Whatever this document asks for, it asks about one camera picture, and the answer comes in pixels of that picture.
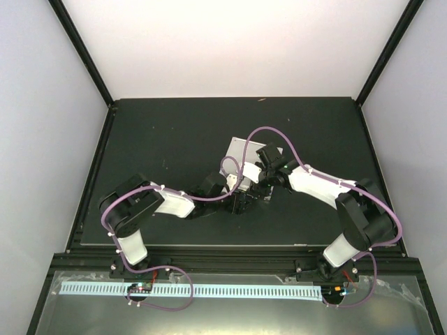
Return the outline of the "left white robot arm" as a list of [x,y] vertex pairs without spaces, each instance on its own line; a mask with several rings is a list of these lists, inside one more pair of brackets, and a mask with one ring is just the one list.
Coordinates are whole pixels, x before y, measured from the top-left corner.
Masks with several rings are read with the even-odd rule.
[[123,257],[125,270],[134,278],[149,273],[150,261],[141,226],[157,214],[196,219],[227,211],[241,214],[256,200],[249,191],[236,189],[234,174],[209,174],[188,191],[175,191],[136,174],[105,196],[99,205],[101,225]]

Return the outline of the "aluminium poker case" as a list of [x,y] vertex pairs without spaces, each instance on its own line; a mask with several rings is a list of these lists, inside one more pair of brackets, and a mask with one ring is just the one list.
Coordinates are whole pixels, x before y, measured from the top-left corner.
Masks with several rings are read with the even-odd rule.
[[[246,140],[232,137],[230,144],[228,146],[227,152],[221,160],[219,172],[226,178],[229,174],[238,175],[237,169],[243,167],[242,157],[244,153]],[[260,142],[250,141],[247,147],[247,152],[245,154],[244,162],[250,163],[260,163],[261,160],[256,153],[257,150],[264,147],[265,144]]]

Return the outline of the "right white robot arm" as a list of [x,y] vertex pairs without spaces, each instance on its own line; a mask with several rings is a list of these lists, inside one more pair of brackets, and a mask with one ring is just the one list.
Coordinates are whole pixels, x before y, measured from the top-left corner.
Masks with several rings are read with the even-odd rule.
[[396,220],[374,182],[338,179],[310,165],[288,161],[271,144],[256,154],[258,163],[243,165],[243,176],[251,181],[251,190],[268,191],[282,186],[310,195],[336,210],[342,233],[323,250],[314,270],[324,281],[334,281],[349,260],[395,231]]

